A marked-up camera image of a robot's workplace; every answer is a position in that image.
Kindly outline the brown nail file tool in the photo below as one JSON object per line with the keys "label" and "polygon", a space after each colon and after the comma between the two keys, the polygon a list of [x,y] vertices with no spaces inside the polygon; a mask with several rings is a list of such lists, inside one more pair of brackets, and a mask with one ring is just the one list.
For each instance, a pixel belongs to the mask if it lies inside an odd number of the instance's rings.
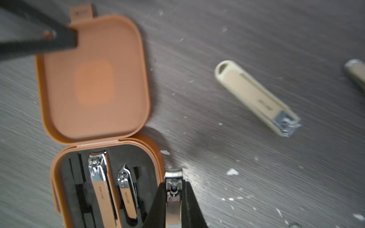
{"label": "brown nail file tool", "polygon": [[107,151],[92,152],[88,159],[88,170],[96,194],[105,228],[120,228],[119,215],[114,201],[115,189],[110,180]]}

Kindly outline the brown nail clipper case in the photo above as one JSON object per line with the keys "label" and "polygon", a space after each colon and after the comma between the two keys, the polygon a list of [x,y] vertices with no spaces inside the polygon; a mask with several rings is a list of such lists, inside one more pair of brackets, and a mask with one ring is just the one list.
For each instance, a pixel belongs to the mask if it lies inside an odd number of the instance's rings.
{"label": "brown nail clipper case", "polygon": [[[140,134],[151,107],[141,34],[127,17],[94,16],[91,4],[70,17],[77,47],[36,56],[43,125],[66,146],[50,169],[56,211],[66,228],[104,228],[88,159],[107,151],[121,228],[142,228],[165,170],[157,144]],[[128,217],[117,182],[125,162],[137,219]]]}

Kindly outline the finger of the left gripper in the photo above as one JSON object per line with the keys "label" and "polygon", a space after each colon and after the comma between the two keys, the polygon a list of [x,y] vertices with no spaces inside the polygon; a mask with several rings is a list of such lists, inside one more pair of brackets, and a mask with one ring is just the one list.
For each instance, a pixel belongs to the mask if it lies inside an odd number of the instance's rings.
{"label": "finger of the left gripper", "polygon": [[76,48],[67,21],[56,1],[1,1],[1,60]]}

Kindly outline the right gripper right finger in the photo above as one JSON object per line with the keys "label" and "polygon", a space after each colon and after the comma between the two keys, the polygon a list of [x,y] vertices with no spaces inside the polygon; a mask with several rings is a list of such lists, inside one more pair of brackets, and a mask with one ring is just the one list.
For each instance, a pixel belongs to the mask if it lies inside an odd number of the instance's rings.
{"label": "right gripper right finger", "polygon": [[182,228],[208,228],[190,182],[183,181],[182,188]]}

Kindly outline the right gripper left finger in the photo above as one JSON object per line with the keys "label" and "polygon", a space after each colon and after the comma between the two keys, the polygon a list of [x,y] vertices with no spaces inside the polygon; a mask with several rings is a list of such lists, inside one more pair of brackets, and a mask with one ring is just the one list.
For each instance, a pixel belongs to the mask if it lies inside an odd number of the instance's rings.
{"label": "right gripper left finger", "polygon": [[145,219],[143,228],[165,228],[166,226],[166,185],[160,183],[151,209]]}

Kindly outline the small silver clipper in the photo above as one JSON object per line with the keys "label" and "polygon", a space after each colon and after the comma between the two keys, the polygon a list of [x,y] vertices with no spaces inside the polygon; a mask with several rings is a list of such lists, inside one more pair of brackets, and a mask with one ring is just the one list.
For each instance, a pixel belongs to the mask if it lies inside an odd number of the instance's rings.
{"label": "small silver clipper", "polygon": [[365,91],[365,63],[359,59],[350,59],[344,64],[344,70]]}

